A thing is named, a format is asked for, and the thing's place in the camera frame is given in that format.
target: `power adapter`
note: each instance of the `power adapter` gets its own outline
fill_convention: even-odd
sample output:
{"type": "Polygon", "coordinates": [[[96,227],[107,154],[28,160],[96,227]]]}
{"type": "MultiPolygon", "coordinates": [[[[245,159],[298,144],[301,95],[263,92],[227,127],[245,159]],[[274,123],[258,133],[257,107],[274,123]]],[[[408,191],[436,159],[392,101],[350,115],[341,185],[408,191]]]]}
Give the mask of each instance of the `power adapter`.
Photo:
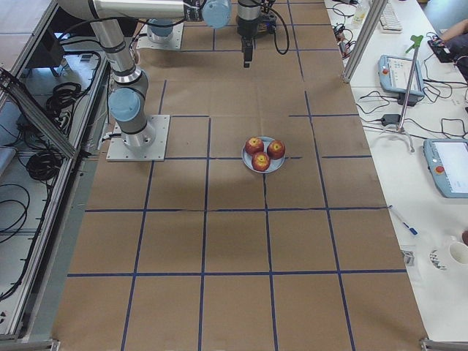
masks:
{"type": "Polygon", "coordinates": [[[389,113],[387,115],[383,115],[381,122],[383,126],[387,126],[389,124],[397,125],[400,123],[401,116],[398,113],[389,113]]]}
{"type": "MultiPolygon", "coordinates": [[[[398,105],[403,105],[405,95],[406,95],[405,93],[399,93],[398,94],[398,99],[396,100],[398,102],[398,105]]],[[[418,97],[413,95],[413,94],[410,94],[409,97],[408,97],[407,106],[412,107],[412,106],[416,105],[417,102],[418,102],[418,97]]]]}

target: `screen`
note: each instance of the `screen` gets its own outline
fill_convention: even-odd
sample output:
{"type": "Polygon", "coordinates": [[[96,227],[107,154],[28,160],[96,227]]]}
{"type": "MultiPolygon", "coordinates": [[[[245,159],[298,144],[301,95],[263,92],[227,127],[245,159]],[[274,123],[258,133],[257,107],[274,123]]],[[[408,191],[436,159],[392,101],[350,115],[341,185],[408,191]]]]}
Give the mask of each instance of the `screen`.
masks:
{"type": "Polygon", "coordinates": [[[452,192],[468,192],[468,143],[435,142],[452,192]]]}
{"type": "MultiPolygon", "coordinates": [[[[411,60],[388,57],[388,69],[392,80],[392,87],[407,90],[408,77],[411,71],[411,60]]],[[[421,91],[416,78],[416,69],[412,76],[411,90],[421,91]]]]}

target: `keyboard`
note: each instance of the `keyboard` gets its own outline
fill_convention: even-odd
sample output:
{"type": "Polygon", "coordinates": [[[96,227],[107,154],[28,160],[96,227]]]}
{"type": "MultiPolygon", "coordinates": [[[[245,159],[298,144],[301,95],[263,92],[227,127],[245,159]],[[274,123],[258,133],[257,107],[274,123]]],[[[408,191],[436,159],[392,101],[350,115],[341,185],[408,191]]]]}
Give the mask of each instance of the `keyboard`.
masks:
{"type": "Polygon", "coordinates": [[[395,9],[390,2],[387,3],[380,16],[380,25],[382,26],[383,33],[400,34],[403,31],[401,22],[396,17],[395,9]]]}

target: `plate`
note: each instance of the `plate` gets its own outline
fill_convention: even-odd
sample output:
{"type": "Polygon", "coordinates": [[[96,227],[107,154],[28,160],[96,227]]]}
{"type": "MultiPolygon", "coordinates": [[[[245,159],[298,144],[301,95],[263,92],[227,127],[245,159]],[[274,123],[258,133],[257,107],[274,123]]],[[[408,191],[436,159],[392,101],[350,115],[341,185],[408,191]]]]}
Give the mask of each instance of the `plate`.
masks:
{"type": "MultiPolygon", "coordinates": [[[[268,147],[268,145],[270,145],[270,143],[274,140],[272,137],[259,137],[262,141],[263,141],[263,145],[264,145],[264,152],[266,152],[266,148],[268,147]]],[[[275,170],[277,170],[278,168],[280,168],[284,162],[284,156],[281,158],[281,159],[270,159],[271,160],[271,163],[270,163],[270,167],[268,167],[267,170],[264,170],[264,171],[260,171],[260,170],[254,170],[254,168],[252,167],[252,156],[250,156],[248,153],[246,153],[246,148],[245,146],[242,148],[242,160],[244,161],[245,165],[253,170],[254,172],[257,172],[257,173],[271,173],[275,170]]]]}

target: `person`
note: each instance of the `person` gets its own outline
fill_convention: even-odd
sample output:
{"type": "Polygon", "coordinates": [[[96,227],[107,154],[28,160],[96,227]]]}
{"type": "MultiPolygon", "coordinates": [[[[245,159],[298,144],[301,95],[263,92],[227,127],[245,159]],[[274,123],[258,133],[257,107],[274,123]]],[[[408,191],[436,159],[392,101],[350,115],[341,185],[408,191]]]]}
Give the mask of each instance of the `person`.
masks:
{"type": "Polygon", "coordinates": [[[468,82],[468,19],[451,26],[440,39],[453,55],[453,61],[468,82]]]}

